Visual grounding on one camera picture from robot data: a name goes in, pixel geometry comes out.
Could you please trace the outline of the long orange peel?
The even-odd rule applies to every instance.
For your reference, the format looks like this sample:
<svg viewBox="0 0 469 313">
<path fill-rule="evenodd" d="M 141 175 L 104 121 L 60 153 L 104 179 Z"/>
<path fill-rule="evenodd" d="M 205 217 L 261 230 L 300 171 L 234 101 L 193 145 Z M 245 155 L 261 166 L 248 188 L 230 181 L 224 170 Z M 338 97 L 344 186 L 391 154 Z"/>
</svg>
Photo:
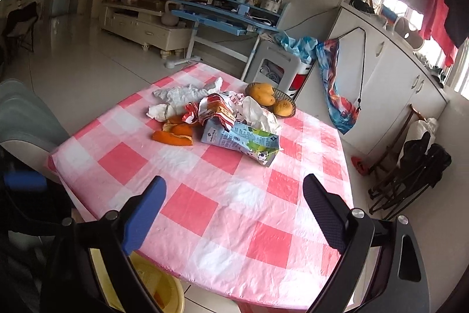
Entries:
<svg viewBox="0 0 469 313">
<path fill-rule="evenodd" d="M 186 132 L 156 131 L 152 135 L 152 140 L 171 146 L 192 146 L 193 140 Z"/>
</svg>

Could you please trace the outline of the blue green milk carton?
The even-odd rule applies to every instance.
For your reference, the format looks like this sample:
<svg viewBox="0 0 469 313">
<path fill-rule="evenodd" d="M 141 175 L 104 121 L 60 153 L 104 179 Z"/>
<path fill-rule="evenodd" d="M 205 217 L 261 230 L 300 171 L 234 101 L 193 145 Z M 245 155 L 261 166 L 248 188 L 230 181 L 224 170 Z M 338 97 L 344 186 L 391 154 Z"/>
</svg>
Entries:
<svg viewBox="0 0 469 313">
<path fill-rule="evenodd" d="M 274 133 L 238 121 L 230 130 L 226 130 L 216 118 L 205 123 L 201 141 L 249 156 L 265 167 L 271 165 L 281 150 L 279 137 Z"/>
</svg>

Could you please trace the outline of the orange peel piece curled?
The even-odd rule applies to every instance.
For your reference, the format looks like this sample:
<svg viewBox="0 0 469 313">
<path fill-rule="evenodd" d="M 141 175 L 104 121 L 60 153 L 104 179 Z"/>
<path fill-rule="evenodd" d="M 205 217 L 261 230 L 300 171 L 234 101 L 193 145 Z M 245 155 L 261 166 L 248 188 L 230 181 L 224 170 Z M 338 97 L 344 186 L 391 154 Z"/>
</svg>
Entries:
<svg viewBox="0 0 469 313">
<path fill-rule="evenodd" d="M 192 137 L 193 134 L 192 126 L 183 120 L 183 115 L 176 115 L 169 118 L 162 126 L 162 130 L 177 136 Z"/>
</svg>

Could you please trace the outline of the white plastic bag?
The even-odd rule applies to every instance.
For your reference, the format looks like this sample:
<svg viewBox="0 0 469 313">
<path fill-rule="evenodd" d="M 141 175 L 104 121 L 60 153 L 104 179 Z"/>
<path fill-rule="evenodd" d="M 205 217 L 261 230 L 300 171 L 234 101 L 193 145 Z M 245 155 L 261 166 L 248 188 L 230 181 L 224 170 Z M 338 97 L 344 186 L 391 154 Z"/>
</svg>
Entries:
<svg viewBox="0 0 469 313">
<path fill-rule="evenodd" d="M 281 133 L 281 125 L 277 121 L 277 117 L 269 110 L 260 106 L 250 96 L 246 96 L 239 102 L 235 106 L 235 111 L 237 120 L 252 128 L 276 135 Z"/>
</svg>

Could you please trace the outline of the white paper napkin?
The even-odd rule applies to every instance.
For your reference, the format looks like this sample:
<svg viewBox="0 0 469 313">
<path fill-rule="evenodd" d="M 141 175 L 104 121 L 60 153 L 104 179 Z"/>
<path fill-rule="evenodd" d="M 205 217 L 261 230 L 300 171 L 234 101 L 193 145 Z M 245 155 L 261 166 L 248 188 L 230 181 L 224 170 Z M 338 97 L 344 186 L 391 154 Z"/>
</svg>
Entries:
<svg viewBox="0 0 469 313">
<path fill-rule="evenodd" d="M 198 105 L 199 102 L 210 94 L 219 93 L 222 86 L 222 78 L 218 77 L 213 82 L 198 88 L 189 84 L 169 89 L 153 91 L 157 104 L 150 106 L 146 116 L 158 122 L 164 122 L 171 117 L 185 113 L 185 107 L 190 102 Z"/>
</svg>

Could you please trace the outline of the red orange snack bag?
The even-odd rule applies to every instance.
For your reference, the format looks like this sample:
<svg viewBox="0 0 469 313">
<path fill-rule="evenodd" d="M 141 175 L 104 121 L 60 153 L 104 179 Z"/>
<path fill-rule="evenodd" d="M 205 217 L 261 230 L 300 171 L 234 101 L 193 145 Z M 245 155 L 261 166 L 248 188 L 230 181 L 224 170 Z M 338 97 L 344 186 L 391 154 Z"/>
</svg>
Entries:
<svg viewBox="0 0 469 313">
<path fill-rule="evenodd" d="M 205 126 L 209 120 L 215 120 L 226 131 L 230 131 L 236 122 L 230 99 L 224 94 L 209 94 L 198 103 L 189 102 L 184 109 L 182 121 L 192 126 L 195 124 Z"/>
</svg>

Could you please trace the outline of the red floor object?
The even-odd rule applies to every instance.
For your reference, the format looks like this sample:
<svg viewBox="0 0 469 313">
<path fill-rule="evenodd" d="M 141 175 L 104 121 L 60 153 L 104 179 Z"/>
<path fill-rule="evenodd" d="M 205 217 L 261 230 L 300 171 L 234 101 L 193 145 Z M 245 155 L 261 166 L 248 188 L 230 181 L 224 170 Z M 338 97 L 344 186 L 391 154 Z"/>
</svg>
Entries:
<svg viewBox="0 0 469 313">
<path fill-rule="evenodd" d="M 367 163 L 359 158 L 358 156 L 351 157 L 352 165 L 354 166 L 355 170 L 362 176 L 367 176 L 370 174 L 370 169 Z"/>
</svg>

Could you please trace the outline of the wooden chair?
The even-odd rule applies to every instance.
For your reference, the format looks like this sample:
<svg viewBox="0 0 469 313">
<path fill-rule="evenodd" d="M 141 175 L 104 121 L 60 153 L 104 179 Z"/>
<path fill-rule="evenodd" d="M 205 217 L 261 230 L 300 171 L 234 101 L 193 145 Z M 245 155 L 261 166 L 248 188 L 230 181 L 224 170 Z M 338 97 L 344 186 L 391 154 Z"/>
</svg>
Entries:
<svg viewBox="0 0 469 313">
<path fill-rule="evenodd" d="M 388 170 L 385 167 L 385 164 L 389 161 L 396 163 L 400 149 L 398 144 L 405 138 L 405 135 L 408 132 L 409 125 L 414 121 L 426 121 L 427 118 L 418 111 L 412 103 L 408 104 L 404 108 L 406 112 L 405 118 L 398 117 L 397 127 L 390 127 L 390 131 L 393 134 L 392 139 L 386 142 L 385 148 L 382 150 L 381 155 L 374 161 L 374 163 L 369 167 L 367 175 L 374 175 L 376 180 L 380 179 L 378 174 L 379 171 L 387 173 Z"/>
</svg>

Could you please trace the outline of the colourful hanging bag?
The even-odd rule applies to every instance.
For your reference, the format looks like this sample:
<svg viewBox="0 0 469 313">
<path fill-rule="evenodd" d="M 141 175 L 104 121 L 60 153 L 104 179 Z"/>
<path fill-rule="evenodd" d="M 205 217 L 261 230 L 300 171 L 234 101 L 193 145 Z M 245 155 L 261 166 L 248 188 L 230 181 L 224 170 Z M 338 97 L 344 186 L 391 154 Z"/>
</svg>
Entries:
<svg viewBox="0 0 469 313">
<path fill-rule="evenodd" d="M 363 80 L 360 80 L 357 99 L 355 102 L 351 102 L 338 92 L 336 86 L 340 39 L 329 39 L 319 43 L 315 47 L 315 52 L 329 118 L 335 129 L 345 135 L 358 121 L 361 111 Z"/>
</svg>

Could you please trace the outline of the yellow mango right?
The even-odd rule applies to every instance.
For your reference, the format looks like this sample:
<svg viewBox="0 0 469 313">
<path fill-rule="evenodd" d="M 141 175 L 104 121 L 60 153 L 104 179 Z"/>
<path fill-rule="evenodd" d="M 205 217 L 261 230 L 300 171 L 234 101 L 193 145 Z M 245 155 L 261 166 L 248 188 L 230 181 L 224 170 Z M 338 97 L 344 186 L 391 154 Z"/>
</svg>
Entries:
<svg viewBox="0 0 469 313">
<path fill-rule="evenodd" d="M 288 99 L 277 100 L 273 105 L 273 113 L 277 117 L 288 118 L 293 115 L 293 104 Z"/>
</svg>

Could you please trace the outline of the yellow mango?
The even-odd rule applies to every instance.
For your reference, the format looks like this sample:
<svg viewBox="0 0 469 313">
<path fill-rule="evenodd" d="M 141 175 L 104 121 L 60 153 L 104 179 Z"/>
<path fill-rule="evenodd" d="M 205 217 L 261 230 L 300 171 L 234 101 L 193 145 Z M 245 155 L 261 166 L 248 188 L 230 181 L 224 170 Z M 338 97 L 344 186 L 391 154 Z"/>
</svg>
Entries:
<svg viewBox="0 0 469 313">
<path fill-rule="evenodd" d="M 250 96 L 261 106 L 272 106 L 276 102 L 276 99 L 272 94 L 264 91 L 253 91 Z"/>
<path fill-rule="evenodd" d="M 265 93 L 269 96 L 274 95 L 274 88 L 269 83 L 250 83 L 245 89 L 246 94 L 252 97 L 254 94 Z"/>
<path fill-rule="evenodd" d="M 277 117 L 288 118 L 293 115 L 293 104 L 288 99 L 277 100 L 273 105 L 273 113 Z"/>
</svg>

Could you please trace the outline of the white sack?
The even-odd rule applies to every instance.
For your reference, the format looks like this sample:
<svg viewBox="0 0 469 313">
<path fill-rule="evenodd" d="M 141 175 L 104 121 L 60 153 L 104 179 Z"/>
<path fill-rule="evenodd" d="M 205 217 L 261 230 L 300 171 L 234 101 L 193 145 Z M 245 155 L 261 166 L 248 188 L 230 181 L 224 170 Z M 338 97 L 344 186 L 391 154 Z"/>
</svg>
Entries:
<svg viewBox="0 0 469 313">
<path fill-rule="evenodd" d="M 400 151 L 397 166 L 407 167 L 427 153 L 436 140 L 439 122 L 435 118 L 426 118 L 413 122 L 406 134 L 404 145 Z"/>
</svg>

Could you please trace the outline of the white plastic stool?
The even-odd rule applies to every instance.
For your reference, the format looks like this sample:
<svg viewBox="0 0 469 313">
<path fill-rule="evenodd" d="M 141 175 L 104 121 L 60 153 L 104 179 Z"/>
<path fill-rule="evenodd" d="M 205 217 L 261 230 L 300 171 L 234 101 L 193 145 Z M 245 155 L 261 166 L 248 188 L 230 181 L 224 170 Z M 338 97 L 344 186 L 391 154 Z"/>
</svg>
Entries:
<svg viewBox="0 0 469 313">
<path fill-rule="evenodd" d="M 295 99 L 311 69 L 311 64 L 303 63 L 298 56 L 264 40 L 258 46 L 244 81 L 269 83 Z"/>
</svg>

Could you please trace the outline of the beige kettlebell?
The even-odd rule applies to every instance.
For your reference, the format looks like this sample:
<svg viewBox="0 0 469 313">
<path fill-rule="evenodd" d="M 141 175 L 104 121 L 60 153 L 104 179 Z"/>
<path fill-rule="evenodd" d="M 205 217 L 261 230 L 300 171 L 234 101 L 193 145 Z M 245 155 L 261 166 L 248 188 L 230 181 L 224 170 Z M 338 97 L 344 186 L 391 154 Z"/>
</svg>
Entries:
<svg viewBox="0 0 469 313">
<path fill-rule="evenodd" d="M 172 13 L 170 6 L 178 7 L 178 3 L 176 1 L 168 0 L 164 4 L 164 14 L 161 16 L 161 22 L 164 26 L 174 27 L 178 25 L 179 17 Z"/>
</svg>

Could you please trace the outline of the hanging red garment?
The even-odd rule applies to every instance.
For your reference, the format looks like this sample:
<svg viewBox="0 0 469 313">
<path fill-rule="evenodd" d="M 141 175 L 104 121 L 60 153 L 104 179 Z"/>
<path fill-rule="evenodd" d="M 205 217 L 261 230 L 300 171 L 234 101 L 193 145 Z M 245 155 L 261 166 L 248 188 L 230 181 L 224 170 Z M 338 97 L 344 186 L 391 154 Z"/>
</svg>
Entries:
<svg viewBox="0 0 469 313">
<path fill-rule="evenodd" d="M 420 36 L 423 39 L 432 38 L 438 43 L 445 55 L 445 67 L 451 67 L 454 64 L 458 51 L 444 27 L 448 12 L 449 7 L 444 0 L 428 0 L 420 30 Z"/>
</svg>

